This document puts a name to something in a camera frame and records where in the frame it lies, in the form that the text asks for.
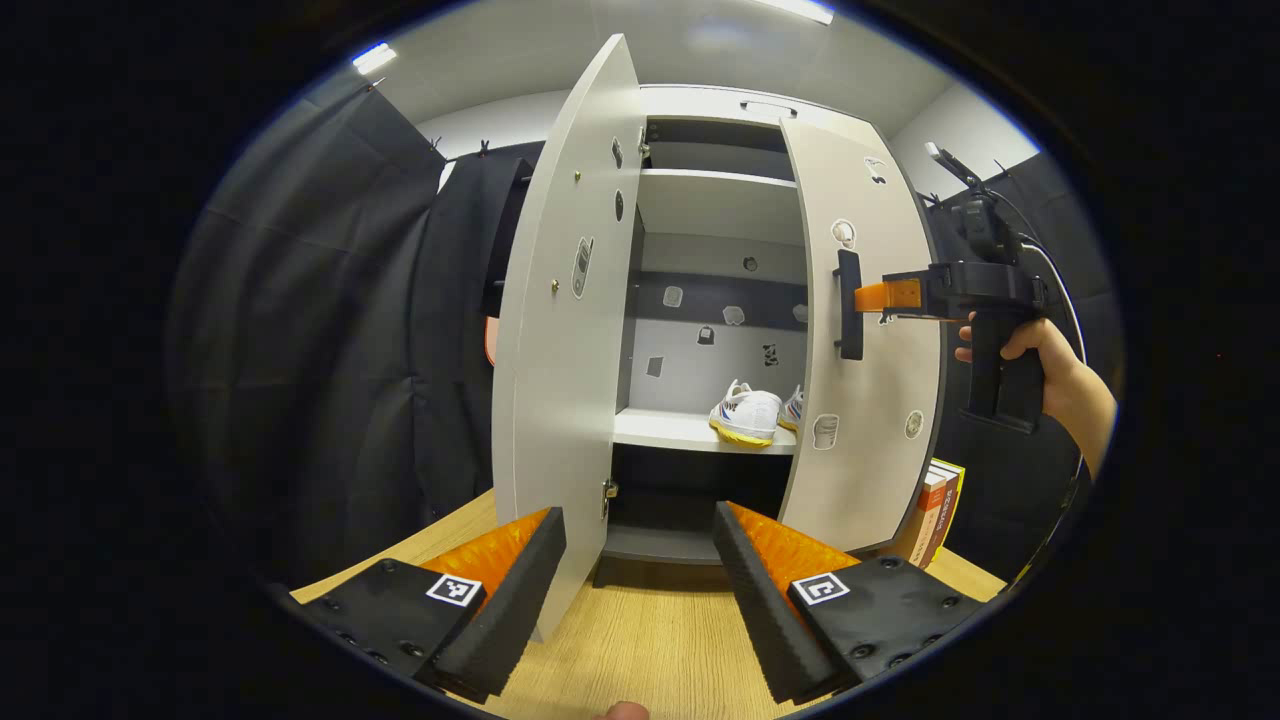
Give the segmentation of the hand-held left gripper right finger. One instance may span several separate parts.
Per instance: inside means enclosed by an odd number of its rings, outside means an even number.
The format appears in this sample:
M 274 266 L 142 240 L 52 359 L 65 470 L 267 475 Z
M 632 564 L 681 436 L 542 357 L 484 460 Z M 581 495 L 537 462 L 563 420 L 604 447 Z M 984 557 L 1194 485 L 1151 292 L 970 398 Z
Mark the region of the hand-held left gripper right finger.
M 730 501 L 712 539 L 768 691 L 804 705 L 888 673 L 982 606 L 899 556 L 860 561 Z

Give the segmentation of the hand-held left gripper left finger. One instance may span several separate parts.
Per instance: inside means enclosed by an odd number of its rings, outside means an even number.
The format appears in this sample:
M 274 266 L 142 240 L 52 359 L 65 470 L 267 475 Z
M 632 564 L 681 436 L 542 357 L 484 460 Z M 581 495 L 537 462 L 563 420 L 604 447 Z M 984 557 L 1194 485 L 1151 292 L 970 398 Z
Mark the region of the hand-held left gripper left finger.
M 379 559 L 297 614 L 379 667 L 483 705 L 522 659 L 566 546 L 563 511 L 547 507 L 426 562 Z

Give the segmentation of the white shoe cabinet door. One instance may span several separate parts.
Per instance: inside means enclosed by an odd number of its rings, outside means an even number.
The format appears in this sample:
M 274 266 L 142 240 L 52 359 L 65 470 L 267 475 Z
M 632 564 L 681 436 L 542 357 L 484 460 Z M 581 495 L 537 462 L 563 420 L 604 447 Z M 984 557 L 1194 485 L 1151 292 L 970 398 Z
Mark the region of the white shoe cabinet door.
M 909 179 L 876 129 L 842 132 L 785 118 L 806 242 L 803 423 L 778 519 L 837 550 L 890 544 L 934 451 L 947 363 L 940 323 L 852 313 L 863 354 L 844 357 L 842 306 L 852 284 L 838 255 L 855 252 L 863 284 L 918 272 L 938 258 Z
M 539 642 L 605 541 L 645 118 L 627 40 L 613 35 L 549 131 L 509 252 L 493 377 L 495 507 L 502 521 L 558 507 L 566 536 Z

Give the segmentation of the white shoe cabinet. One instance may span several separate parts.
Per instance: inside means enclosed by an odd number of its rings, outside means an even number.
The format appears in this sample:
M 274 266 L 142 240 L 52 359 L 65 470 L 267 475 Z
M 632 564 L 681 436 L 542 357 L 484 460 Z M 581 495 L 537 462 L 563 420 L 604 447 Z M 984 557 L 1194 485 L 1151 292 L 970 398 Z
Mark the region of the white shoe cabinet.
M 637 82 L 649 127 L 649 169 L 718 170 L 796 183 L 781 132 L 782 119 L 790 117 L 760 117 L 739 106 L 774 102 L 796 108 L 797 118 L 815 126 L 876 129 L 915 191 L 884 135 L 868 120 L 771 94 Z M 781 398 L 796 384 L 804 389 L 806 269 L 806 242 L 796 247 L 653 233 L 636 201 L 616 415 L 625 407 L 709 415 L 735 380 Z M 627 445 L 612 443 L 609 478 L 617 484 L 622 447 Z M 620 524 L 612 501 L 600 556 L 616 553 L 612 541 Z

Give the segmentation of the white cabinet shelf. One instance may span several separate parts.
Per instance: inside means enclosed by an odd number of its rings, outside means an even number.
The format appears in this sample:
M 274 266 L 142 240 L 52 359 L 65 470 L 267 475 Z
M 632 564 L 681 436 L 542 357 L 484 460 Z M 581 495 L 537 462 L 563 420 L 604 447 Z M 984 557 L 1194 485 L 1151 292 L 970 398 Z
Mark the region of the white cabinet shelf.
M 637 209 L 646 231 L 801 247 L 805 231 L 792 181 L 718 170 L 643 169 Z
M 611 438 L 613 445 L 648 448 L 682 450 L 714 454 L 794 455 L 795 434 L 780 428 L 773 443 L 749 448 L 722 439 L 710 427 L 705 413 L 668 413 L 625 407 L 614 416 Z

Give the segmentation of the red and white book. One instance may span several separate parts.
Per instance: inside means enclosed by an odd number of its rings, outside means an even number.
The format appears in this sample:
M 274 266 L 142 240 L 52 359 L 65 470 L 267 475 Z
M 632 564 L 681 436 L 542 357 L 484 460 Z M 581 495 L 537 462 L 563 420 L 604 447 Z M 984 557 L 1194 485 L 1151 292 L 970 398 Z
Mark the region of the red and white book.
M 900 559 L 918 568 L 925 566 L 925 552 L 931 547 L 950 487 L 950 475 L 931 468 L 918 487 L 908 519 L 900 530 L 892 551 Z

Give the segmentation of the yellow book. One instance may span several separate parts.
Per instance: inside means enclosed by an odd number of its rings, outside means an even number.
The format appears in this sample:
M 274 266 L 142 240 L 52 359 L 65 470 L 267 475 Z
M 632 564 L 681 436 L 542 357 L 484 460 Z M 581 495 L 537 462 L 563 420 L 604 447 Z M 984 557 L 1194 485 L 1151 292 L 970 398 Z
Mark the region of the yellow book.
M 950 529 L 954 524 L 966 475 L 966 469 L 964 466 L 959 466 L 954 462 L 937 457 L 931 460 L 931 470 L 940 471 L 947 483 L 943 502 L 940 506 L 940 515 L 931 537 L 929 550 L 927 551 L 927 568 L 934 561 L 940 550 L 945 546 Z

